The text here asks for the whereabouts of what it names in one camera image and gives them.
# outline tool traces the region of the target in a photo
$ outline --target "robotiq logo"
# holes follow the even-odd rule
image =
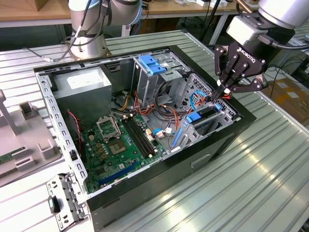
[[[243,50],[241,47],[237,49],[237,51],[244,54],[249,60],[251,60],[252,63],[255,63],[255,59],[251,55],[249,55],[245,50]]]

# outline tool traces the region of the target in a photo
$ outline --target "open computer case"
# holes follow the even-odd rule
[[[255,117],[181,49],[161,47],[34,70],[70,173],[46,186],[59,230],[95,231],[225,149]]]

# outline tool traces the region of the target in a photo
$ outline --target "metal slatted table surface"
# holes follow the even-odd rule
[[[309,35],[309,21],[304,23],[301,27],[295,28],[295,35],[289,41],[289,43],[293,46],[302,46],[309,44],[307,40],[305,40],[305,35]],[[303,50],[307,55],[309,55],[309,50]]]
[[[181,31],[107,40],[113,54],[178,45],[211,76],[210,50]],[[61,45],[35,48],[57,58]],[[63,62],[71,61],[67,56]],[[45,61],[24,50],[0,53],[0,88],[9,111],[31,101],[54,135],[32,69]],[[298,231],[309,217],[309,131],[261,93],[235,94],[256,117],[224,155],[105,228],[118,231]],[[0,231],[57,231],[45,182],[63,158],[0,188]],[[70,232],[93,231],[85,220]]]

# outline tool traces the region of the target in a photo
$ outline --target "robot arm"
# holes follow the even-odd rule
[[[307,0],[260,0],[257,13],[235,16],[227,33],[235,40],[229,46],[215,47],[215,73],[218,88],[212,97],[230,92],[260,91],[268,86],[263,73],[281,49],[295,35],[294,28],[309,18]],[[242,78],[255,76],[249,85]]]
[[[72,36],[78,33],[77,38],[71,39],[71,53],[81,59],[106,55],[103,27],[137,23],[141,6],[142,0],[69,0]]]

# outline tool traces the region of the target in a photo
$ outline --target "yellow wire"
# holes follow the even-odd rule
[[[127,100],[129,99],[129,96],[127,96],[126,97],[126,102],[125,102],[125,104],[124,104],[124,106],[123,107],[121,107],[119,110],[120,111],[123,111],[123,110],[125,110],[126,109],[126,106],[127,106]]]

